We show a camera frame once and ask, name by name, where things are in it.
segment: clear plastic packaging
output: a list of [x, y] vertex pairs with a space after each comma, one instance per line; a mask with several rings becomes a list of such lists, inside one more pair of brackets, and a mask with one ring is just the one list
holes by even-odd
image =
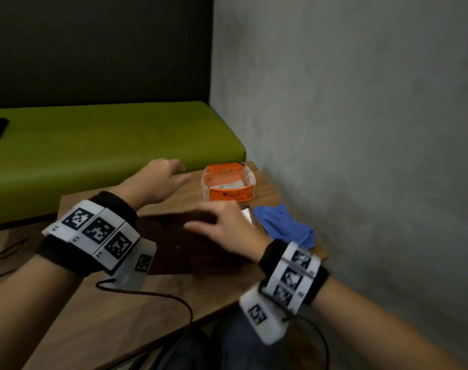
[[251, 201], [255, 185], [251, 169], [238, 162], [207, 166], [201, 176], [201, 192], [205, 201]]

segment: person's left hand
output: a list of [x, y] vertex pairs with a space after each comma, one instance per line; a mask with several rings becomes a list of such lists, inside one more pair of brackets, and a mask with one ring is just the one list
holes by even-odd
[[185, 171], [179, 160], [159, 158], [152, 160], [138, 173], [129, 177], [109, 192], [125, 200], [135, 211], [148, 204], [163, 202], [191, 180], [190, 175], [175, 179], [172, 174]]

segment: green bench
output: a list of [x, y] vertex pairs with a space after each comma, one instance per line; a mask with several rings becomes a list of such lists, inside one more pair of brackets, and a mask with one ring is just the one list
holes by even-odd
[[113, 186], [155, 158], [179, 158], [188, 171], [245, 158], [196, 101], [0, 109], [0, 118], [10, 121], [0, 139], [0, 224], [56, 212], [61, 195]]

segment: blue towel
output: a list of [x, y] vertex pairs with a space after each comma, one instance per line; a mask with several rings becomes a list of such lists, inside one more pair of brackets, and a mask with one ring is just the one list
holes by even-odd
[[315, 234], [311, 227], [297, 222], [285, 204], [279, 206], [257, 206], [253, 209], [256, 218], [272, 239], [287, 243], [295, 241], [303, 249], [314, 246]]

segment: orange package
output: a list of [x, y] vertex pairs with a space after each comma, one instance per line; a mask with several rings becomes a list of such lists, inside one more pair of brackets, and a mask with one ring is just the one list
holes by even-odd
[[201, 176], [201, 192], [205, 201], [250, 201], [255, 194], [255, 185], [253, 172], [238, 162], [207, 166]]

